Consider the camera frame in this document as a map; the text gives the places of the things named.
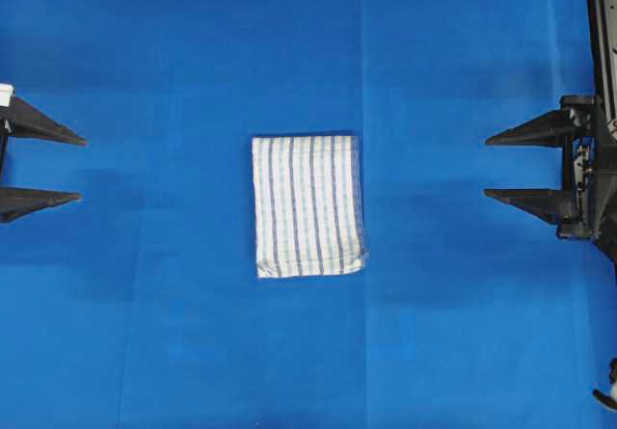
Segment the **cloth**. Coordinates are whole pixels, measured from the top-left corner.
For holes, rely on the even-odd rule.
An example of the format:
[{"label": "cloth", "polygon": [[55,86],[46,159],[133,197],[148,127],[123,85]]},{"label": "cloth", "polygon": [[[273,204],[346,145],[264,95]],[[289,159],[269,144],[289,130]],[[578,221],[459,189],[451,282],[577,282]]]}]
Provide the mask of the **cloth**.
[{"label": "cloth", "polygon": [[363,268],[357,137],[253,138],[253,172],[260,278]]}]

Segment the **white component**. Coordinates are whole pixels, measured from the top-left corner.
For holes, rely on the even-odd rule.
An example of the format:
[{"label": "white component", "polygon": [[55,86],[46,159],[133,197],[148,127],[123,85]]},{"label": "white component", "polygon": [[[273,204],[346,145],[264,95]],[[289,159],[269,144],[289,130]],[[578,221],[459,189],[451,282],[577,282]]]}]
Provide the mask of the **white component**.
[{"label": "white component", "polygon": [[0,84],[0,106],[8,108],[11,105],[11,96],[13,96],[13,85]]}]

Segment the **blue fabric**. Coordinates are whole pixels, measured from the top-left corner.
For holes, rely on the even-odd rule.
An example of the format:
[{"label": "blue fabric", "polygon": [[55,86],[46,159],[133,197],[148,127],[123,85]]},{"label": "blue fabric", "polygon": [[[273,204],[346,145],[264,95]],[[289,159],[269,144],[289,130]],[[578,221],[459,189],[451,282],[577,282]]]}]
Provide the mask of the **blue fabric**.
[{"label": "blue fabric", "polygon": [[[3,81],[90,145],[10,145],[85,200],[2,228],[0,426],[614,427],[612,267],[481,193],[557,185],[482,142],[593,92],[585,0],[2,4]],[[258,281],[250,137],[336,130],[367,268]]]}]

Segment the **blue stripe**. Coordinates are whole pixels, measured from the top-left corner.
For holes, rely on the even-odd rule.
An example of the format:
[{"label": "blue stripe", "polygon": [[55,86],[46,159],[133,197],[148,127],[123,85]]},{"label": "blue stripe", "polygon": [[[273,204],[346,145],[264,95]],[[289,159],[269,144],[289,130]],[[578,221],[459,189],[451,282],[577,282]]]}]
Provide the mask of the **blue stripe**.
[{"label": "blue stripe", "polygon": [[293,240],[296,245],[296,262],[298,262],[298,273],[302,276],[302,263],[300,262],[300,241],[298,241],[298,213],[296,210],[296,191],[293,184],[293,144],[294,138],[291,137],[289,145],[289,188],[291,190],[291,211],[293,214]]},{"label": "blue stripe", "polygon": [[340,166],[340,168],[342,169],[342,180],[343,180],[342,201],[343,201],[343,207],[344,207],[343,214],[345,217],[345,230],[346,230],[346,235],[347,235],[347,244],[349,244],[349,247],[346,249],[348,249],[349,253],[352,254],[354,252],[355,247],[354,247],[354,238],[351,235],[351,210],[349,208],[350,196],[347,193],[347,183],[348,183],[347,180],[348,179],[352,180],[351,168],[349,167],[351,164],[347,162],[347,155],[349,154],[349,156],[351,156],[351,137],[343,137],[342,142],[343,142],[343,147],[341,148],[341,152],[342,152],[341,162],[342,163]]},{"label": "blue stripe", "polygon": [[257,144],[258,144],[258,151],[257,151],[257,173],[259,174],[259,200],[261,202],[261,249],[262,249],[262,254],[261,257],[263,257],[263,261],[265,262],[265,259],[267,258],[267,254],[266,254],[266,206],[265,206],[265,202],[264,202],[264,198],[263,198],[263,192],[264,192],[264,187],[263,187],[263,154],[261,153],[261,146],[264,144],[264,142],[262,140],[256,139]]},{"label": "blue stripe", "polygon": [[274,178],[272,177],[272,146],[274,138],[269,139],[268,144],[268,171],[270,173],[270,206],[272,207],[272,247],[274,248],[274,264],[277,267],[277,274],[281,276],[281,266],[279,265],[279,246],[277,241],[277,212],[274,207]]},{"label": "blue stripe", "polygon": [[340,238],[340,225],[338,224],[338,204],[336,203],[336,137],[332,137],[332,142],[330,144],[330,162],[332,169],[332,204],[335,210],[335,228],[336,228],[336,243],[338,244],[338,261],[339,261],[339,273],[342,275],[345,271],[345,265],[343,262],[343,244]]},{"label": "blue stripe", "polygon": [[314,168],[314,153],[315,153],[315,137],[310,137],[310,155],[308,167],[310,169],[310,194],[312,198],[312,217],[315,223],[315,243],[317,246],[317,258],[319,259],[319,274],[324,274],[324,259],[321,254],[321,243],[319,242],[319,219],[317,218],[317,197],[315,193],[315,168]]},{"label": "blue stripe", "polygon": [[328,258],[325,260],[326,262],[328,262],[328,267],[326,268],[328,275],[331,275],[332,272],[334,271],[333,265],[335,264],[335,249],[333,247],[332,244],[330,244],[330,231],[332,230],[332,228],[330,228],[330,222],[329,221],[329,217],[330,215],[328,215],[328,205],[326,203],[326,199],[327,199],[327,193],[326,193],[326,140],[330,140],[330,137],[320,137],[321,138],[321,164],[320,164],[320,171],[321,171],[321,198],[323,200],[323,202],[321,203],[321,208],[324,211],[324,233],[326,234],[326,237],[328,238],[326,240],[326,243],[328,243]]},{"label": "blue stripe", "polygon": [[310,253],[310,233],[309,233],[309,214],[307,213],[307,197],[305,193],[305,145],[304,140],[301,141],[302,151],[298,155],[298,166],[300,168],[300,201],[302,202],[302,220],[305,225],[305,241],[307,241],[307,257],[309,262],[309,269],[312,270],[312,254]]},{"label": "blue stripe", "polygon": [[279,184],[281,186],[281,218],[282,218],[282,242],[284,249],[282,251],[282,263],[285,266],[285,272],[288,271],[288,264],[291,259],[291,251],[289,251],[289,228],[287,227],[287,210],[285,202],[285,188],[287,183],[284,182],[284,168],[287,163],[284,161],[282,151],[285,148],[285,138],[278,139],[281,142],[281,150],[279,151]]},{"label": "blue stripe", "polygon": [[360,254],[362,260],[366,258],[366,247],[364,246],[364,225],[362,222],[362,195],[360,193],[360,148],[358,146],[358,137],[352,138],[352,180],[354,191],[354,215],[356,224],[356,234],[360,243]]}]

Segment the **striped towel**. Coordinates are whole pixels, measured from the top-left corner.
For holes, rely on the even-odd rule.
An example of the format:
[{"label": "striped towel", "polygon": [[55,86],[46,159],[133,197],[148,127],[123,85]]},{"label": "striped towel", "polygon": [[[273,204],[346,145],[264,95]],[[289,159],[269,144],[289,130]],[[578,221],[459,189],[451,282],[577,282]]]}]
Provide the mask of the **striped towel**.
[{"label": "striped towel", "polygon": [[358,138],[253,138],[260,278],[361,270]]}]

